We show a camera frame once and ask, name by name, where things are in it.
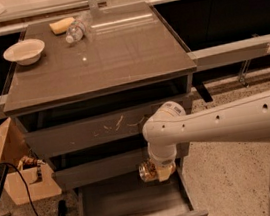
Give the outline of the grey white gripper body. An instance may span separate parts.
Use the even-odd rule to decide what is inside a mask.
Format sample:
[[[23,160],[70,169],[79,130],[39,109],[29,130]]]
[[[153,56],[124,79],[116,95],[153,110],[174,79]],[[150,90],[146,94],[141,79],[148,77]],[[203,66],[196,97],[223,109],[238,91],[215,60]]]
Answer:
[[[154,154],[153,152],[150,152],[149,158],[156,167],[170,167],[172,164],[174,164],[174,161],[176,159],[176,151],[169,152],[169,154],[166,156],[160,156]]]

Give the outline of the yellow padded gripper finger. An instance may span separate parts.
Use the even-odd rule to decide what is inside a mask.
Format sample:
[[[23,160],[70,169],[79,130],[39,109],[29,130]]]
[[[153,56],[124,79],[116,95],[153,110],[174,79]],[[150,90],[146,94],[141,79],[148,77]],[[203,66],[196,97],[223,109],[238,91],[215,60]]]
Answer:
[[[160,182],[164,182],[164,180],[168,180],[171,174],[173,174],[176,170],[176,164],[173,163],[170,166],[156,167],[157,177]]]

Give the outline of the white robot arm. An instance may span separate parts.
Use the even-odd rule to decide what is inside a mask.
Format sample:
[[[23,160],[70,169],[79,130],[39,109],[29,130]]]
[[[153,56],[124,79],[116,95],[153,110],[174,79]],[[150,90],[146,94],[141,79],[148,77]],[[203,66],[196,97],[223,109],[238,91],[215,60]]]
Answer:
[[[182,142],[267,140],[270,90],[190,115],[176,102],[166,102],[147,120],[142,131],[149,157],[160,169],[173,164],[176,146]],[[270,191],[268,210],[270,216]]]

